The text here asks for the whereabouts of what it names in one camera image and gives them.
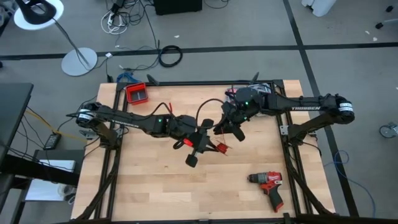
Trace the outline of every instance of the yellow cable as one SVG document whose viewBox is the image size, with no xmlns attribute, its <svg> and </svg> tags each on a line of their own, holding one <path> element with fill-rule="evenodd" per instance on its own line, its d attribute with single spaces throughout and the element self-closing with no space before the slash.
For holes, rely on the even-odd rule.
<svg viewBox="0 0 398 224">
<path fill-rule="evenodd" d="M 41 117 L 37 116 L 35 113 L 32 113 L 32 112 L 30 112 L 30 111 L 28 111 L 28 110 L 25 111 L 25 112 L 28 113 L 28 114 L 30 114 L 30 115 L 32 115 L 33 117 L 35 117 L 35 118 L 38 119 L 39 121 L 41 121 L 44 125 L 46 125 L 48 128 L 50 128 L 52 132 L 57 133 L 57 134 L 61 134 L 61 135 L 65 136 L 65 137 L 68 137 L 68 138 L 73 138 L 73 139 L 82 141 L 82 142 L 84 142 L 84 143 L 87 143 L 87 140 L 86 140 L 86 139 L 79 138 L 79 137 L 73 136 L 73 135 L 71 135 L 71 134 L 63 133 L 63 132 L 61 132 L 61 131 L 57 131 L 55 128 L 53 128 L 51 125 L 49 125 L 48 122 L 46 122 L 46 121 L 45 121 L 44 119 L 42 119 Z"/>
</svg>

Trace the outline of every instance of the drill chuck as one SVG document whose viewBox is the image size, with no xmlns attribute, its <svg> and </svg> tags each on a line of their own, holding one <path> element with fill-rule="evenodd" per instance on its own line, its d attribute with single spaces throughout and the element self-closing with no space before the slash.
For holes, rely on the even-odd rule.
<svg viewBox="0 0 398 224">
<path fill-rule="evenodd" d="M 267 183 L 267 173 L 250 174 L 248 176 L 248 181 L 250 183 L 265 184 Z"/>
</svg>

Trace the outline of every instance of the gray floor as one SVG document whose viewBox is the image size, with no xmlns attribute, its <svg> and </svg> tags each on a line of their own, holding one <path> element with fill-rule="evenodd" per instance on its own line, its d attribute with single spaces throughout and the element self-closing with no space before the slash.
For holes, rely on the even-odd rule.
<svg viewBox="0 0 398 224">
<path fill-rule="evenodd" d="M 385 8 L 396 1 L 340 0 L 325 17 L 317 18 L 299 0 L 290 0 L 297 25 L 306 45 L 358 44 L 396 42 L 398 26 L 376 30 L 374 25 L 384 19 L 398 17 L 398 12 L 385 13 Z M 79 45 L 97 52 L 117 50 L 115 36 L 103 33 L 100 19 L 106 12 L 104 1 L 63 1 L 65 13 L 60 23 Z M 204 6 L 202 12 L 156 16 L 148 8 L 151 23 L 162 45 L 176 44 L 183 48 L 226 47 L 240 45 L 295 45 L 285 7 L 279 0 L 232 0 L 220 10 Z M 118 42 L 136 49 L 153 45 L 146 20 L 130 27 Z M 0 37 L 0 55 L 67 53 L 70 46 L 55 27 L 40 31 L 24 31 L 13 22 Z M 353 180 L 366 186 L 376 201 L 378 218 L 398 218 L 396 185 L 398 168 L 395 158 L 397 139 L 384 139 L 378 129 L 390 121 L 397 121 L 398 69 L 397 48 L 308 50 L 310 64 L 321 94 L 339 93 L 354 103 L 356 121 L 346 126 L 333 126 L 339 149 L 350 155 L 346 172 Z M 166 55 L 171 60 L 176 55 Z M 113 57 L 108 61 L 108 73 L 116 77 L 123 67 L 140 63 L 151 64 L 154 55 Z M 29 106 L 49 123 L 58 126 L 65 114 L 76 110 L 83 101 L 96 95 L 100 83 L 106 81 L 105 66 L 82 77 L 68 77 L 60 69 L 61 59 L 4 61 L 0 82 L 32 82 L 35 87 Z M 309 80 L 300 54 L 296 50 L 214 52 L 185 54 L 174 68 L 155 67 L 136 72 L 137 79 L 145 80 L 150 73 L 160 81 L 235 80 L 251 78 L 299 79 L 305 95 L 312 95 Z M 46 140 L 50 131 L 34 118 L 27 117 Z M 78 127 L 68 123 L 62 131 L 78 134 Z M 29 136 L 36 139 L 29 130 Z M 319 145 L 324 164 L 331 155 L 323 131 Z M 19 135 L 13 147 L 23 149 L 24 138 Z M 60 148 L 81 149 L 82 142 L 63 138 Z M 29 144 L 29 152 L 37 149 Z M 347 215 L 344 197 L 333 166 L 325 168 L 336 211 Z M 371 217 L 372 208 L 365 191 L 351 184 L 360 215 Z M 0 222 L 8 223 L 18 191 L 13 190 L 7 206 L 0 214 Z M 67 221 L 71 207 L 65 203 L 35 202 L 25 207 L 21 223 L 54 223 Z"/>
</svg>

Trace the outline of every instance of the black desk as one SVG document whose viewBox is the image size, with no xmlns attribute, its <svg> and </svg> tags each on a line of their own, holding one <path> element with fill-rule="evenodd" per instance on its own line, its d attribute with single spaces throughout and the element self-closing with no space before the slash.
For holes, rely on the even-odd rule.
<svg viewBox="0 0 398 224">
<path fill-rule="evenodd" d="M 0 211 L 11 188 L 25 189 L 29 184 L 29 179 L 15 175 L 43 180 L 50 180 L 51 177 L 51 181 L 74 186 L 79 180 L 79 174 L 8 154 L 32 89 L 31 83 L 0 83 Z"/>
</svg>

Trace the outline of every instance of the drill handle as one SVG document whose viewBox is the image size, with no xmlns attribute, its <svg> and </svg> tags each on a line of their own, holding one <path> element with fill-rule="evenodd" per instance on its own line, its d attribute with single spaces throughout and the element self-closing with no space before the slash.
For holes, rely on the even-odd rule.
<svg viewBox="0 0 398 224">
<path fill-rule="evenodd" d="M 272 208 L 274 209 L 275 212 L 278 212 L 278 209 L 283 206 L 284 202 L 282 201 L 282 198 L 280 197 L 278 193 L 278 187 L 280 185 L 277 184 L 269 189 L 264 189 L 264 194 L 269 196 L 269 199 L 271 201 Z"/>
</svg>

